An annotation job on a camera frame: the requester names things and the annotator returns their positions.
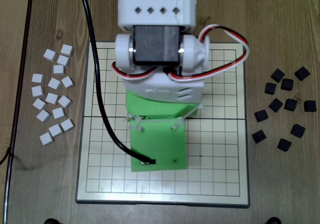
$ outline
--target white block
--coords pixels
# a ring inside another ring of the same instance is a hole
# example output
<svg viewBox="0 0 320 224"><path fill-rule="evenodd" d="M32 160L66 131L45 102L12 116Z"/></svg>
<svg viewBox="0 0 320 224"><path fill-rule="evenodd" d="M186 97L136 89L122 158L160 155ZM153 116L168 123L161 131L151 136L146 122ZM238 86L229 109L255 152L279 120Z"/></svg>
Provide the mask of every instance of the white block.
<svg viewBox="0 0 320 224"><path fill-rule="evenodd" d="M69 131L70 129L75 127L70 119L67 119L67 120L61 122L60 125L61 125L64 132Z"/></svg>
<svg viewBox="0 0 320 224"><path fill-rule="evenodd" d="M32 105L41 111L45 109L48 104L45 103L43 100L40 100L39 98L37 98Z"/></svg>
<svg viewBox="0 0 320 224"><path fill-rule="evenodd" d="M65 74L65 66L64 65L54 65L53 66L53 74L56 74L56 75Z"/></svg>
<svg viewBox="0 0 320 224"><path fill-rule="evenodd" d="M54 119L61 119L64 118L66 116L64 110L62 109L62 107L59 107L57 109L53 109L52 110L52 114Z"/></svg>
<svg viewBox="0 0 320 224"><path fill-rule="evenodd" d="M67 89L72 88L75 85L69 76L63 78L61 81Z"/></svg>
<svg viewBox="0 0 320 224"><path fill-rule="evenodd" d="M32 82L33 83L39 83L39 84L43 84L45 82L45 76L42 74L36 74L34 73L32 75Z"/></svg>
<svg viewBox="0 0 320 224"><path fill-rule="evenodd" d="M50 131L52 137L59 136L62 133L62 130L61 130L59 124L55 124L55 125L49 127L49 131Z"/></svg>
<svg viewBox="0 0 320 224"><path fill-rule="evenodd" d="M53 50L47 49L43 57L50 62L54 62L57 58L57 53L55 53Z"/></svg>
<svg viewBox="0 0 320 224"><path fill-rule="evenodd" d="M61 86L62 86L62 82L53 77L48 83L48 87L53 88L55 90L59 90Z"/></svg>
<svg viewBox="0 0 320 224"><path fill-rule="evenodd" d="M65 95L63 95L59 100L58 103L63 106L63 108L67 108L72 104L72 101L66 97Z"/></svg>
<svg viewBox="0 0 320 224"><path fill-rule="evenodd" d="M47 145L54 141L49 132L41 135L40 140L42 142L42 145Z"/></svg>
<svg viewBox="0 0 320 224"><path fill-rule="evenodd" d="M56 63L58 63L59 65L63 65L65 67L69 66L70 63L70 58L64 56L64 55L60 55L58 60L56 61Z"/></svg>
<svg viewBox="0 0 320 224"><path fill-rule="evenodd" d="M46 96L45 101L47 103L52 103L56 105L58 102L58 98L59 98L58 95L49 92L48 95Z"/></svg>
<svg viewBox="0 0 320 224"><path fill-rule="evenodd" d="M36 118L38 118L43 123L48 121L50 117L51 115L45 110L40 111L40 113L36 116Z"/></svg>
<svg viewBox="0 0 320 224"><path fill-rule="evenodd" d="M45 95L44 88L41 85L34 86L31 89L32 89L32 96L34 98L40 98Z"/></svg>
<svg viewBox="0 0 320 224"><path fill-rule="evenodd" d="M62 55L65 55L67 57L71 57L73 53L74 53L74 48L71 45L63 44L62 49L61 49Z"/></svg>

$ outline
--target black block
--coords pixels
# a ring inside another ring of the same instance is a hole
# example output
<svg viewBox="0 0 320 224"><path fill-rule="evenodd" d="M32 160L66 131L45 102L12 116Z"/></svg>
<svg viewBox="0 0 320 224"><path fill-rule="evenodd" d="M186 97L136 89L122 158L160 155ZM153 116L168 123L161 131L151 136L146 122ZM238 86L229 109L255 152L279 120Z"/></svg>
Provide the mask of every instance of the black block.
<svg viewBox="0 0 320 224"><path fill-rule="evenodd" d="M275 80L277 83L279 83L282 80L282 78L284 78L284 76L285 74L280 69L277 69L271 75L271 78Z"/></svg>
<svg viewBox="0 0 320 224"><path fill-rule="evenodd" d="M256 133L252 134L252 138L255 143L259 143L259 142L263 141L264 139L266 139L267 137L266 137L263 130L259 130Z"/></svg>
<svg viewBox="0 0 320 224"><path fill-rule="evenodd" d="M281 89L286 91L291 91L294 88L294 80L292 79L283 79L281 83Z"/></svg>
<svg viewBox="0 0 320 224"><path fill-rule="evenodd" d="M265 84L264 93L273 95L276 92L276 87L277 87L276 84L268 82L267 84Z"/></svg>
<svg viewBox="0 0 320 224"><path fill-rule="evenodd" d="M284 109L293 112L297 107L298 101L293 99L287 99L285 101Z"/></svg>
<svg viewBox="0 0 320 224"><path fill-rule="evenodd" d="M260 110L260 111L257 111L255 114L255 119L256 121L259 123L259 122L262 122L264 120L267 120L269 117L268 117L268 114L266 112L266 110Z"/></svg>
<svg viewBox="0 0 320 224"><path fill-rule="evenodd" d="M278 98L276 98L270 103L269 108L275 113L277 113L282 107L282 105L283 103Z"/></svg>
<svg viewBox="0 0 320 224"><path fill-rule="evenodd" d="M314 113L317 111L317 104L315 100L306 100L304 102L304 111L307 113Z"/></svg>
<svg viewBox="0 0 320 224"><path fill-rule="evenodd" d="M292 135L294 135L295 137L297 137L297 138L302 138L302 136L305 133L305 130L306 129L303 126L298 125L298 124L294 124L292 129L291 129L291 131L290 131L290 133Z"/></svg>
<svg viewBox="0 0 320 224"><path fill-rule="evenodd" d="M277 148L280 149L281 151L287 152L291 144L292 144L291 141L281 138Z"/></svg>
<svg viewBox="0 0 320 224"><path fill-rule="evenodd" d="M297 70L294 75L296 78L298 78L300 81L304 80L307 78L307 76L310 75L310 72L303 66L299 70Z"/></svg>

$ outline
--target wooden table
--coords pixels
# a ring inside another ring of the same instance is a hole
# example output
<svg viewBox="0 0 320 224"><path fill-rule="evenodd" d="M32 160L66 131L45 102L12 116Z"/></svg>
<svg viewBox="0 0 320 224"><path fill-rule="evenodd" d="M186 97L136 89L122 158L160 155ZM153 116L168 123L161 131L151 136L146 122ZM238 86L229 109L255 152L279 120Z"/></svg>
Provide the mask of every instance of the wooden table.
<svg viewBox="0 0 320 224"><path fill-rule="evenodd" d="M218 23L247 37L251 54L246 63L248 117L248 173L250 207L210 208L171 205L100 205L75 202L81 119L85 86L88 29L81 0L33 0L20 114L9 196L8 223L41 224L53 217L65 224L96 223L248 223L262 224L272 216L284 224L320 223L320 146L318 112L305 113L303 102L320 104L319 0L197 0L197 29ZM98 41L114 41L117 0L89 0ZM211 35L221 40L222 34ZM32 73L44 73L47 84L52 67L42 57L46 48L63 43L75 47L73 64L66 70L75 87L64 90L73 100L67 113L76 128L42 146L39 136L54 120L42 124L32 107ZM311 76L300 82L294 72L305 66ZM293 91L279 88L264 94L265 83L280 68L294 79ZM267 109L278 97L298 100L295 112L269 113L257 123L254 112ZM306 127L302 139L290 135L293 124ZM267 140L254 144L251 134L263 129ZM277 149L280 138L293 142L288 152Z"/></svg>

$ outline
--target game board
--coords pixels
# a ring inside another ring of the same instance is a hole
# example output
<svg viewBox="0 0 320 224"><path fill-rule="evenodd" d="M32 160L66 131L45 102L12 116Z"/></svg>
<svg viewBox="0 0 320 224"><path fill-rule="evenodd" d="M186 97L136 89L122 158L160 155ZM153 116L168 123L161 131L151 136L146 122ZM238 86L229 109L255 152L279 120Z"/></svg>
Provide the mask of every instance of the game board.
<svg viewBox="0 0 320 224"><path fill-rule="evenodd" d="M117 137L130 147L126 88L111 69L115 43L98 42L97 48L106 114ZM243 53L237 43L212 43L210 49L209 68ZM77 202L249 206L243 64L205 81L204 108L185 125L188 168L164 171L131 172L131 157L103 125L94 71L89 44Z"/></svg>

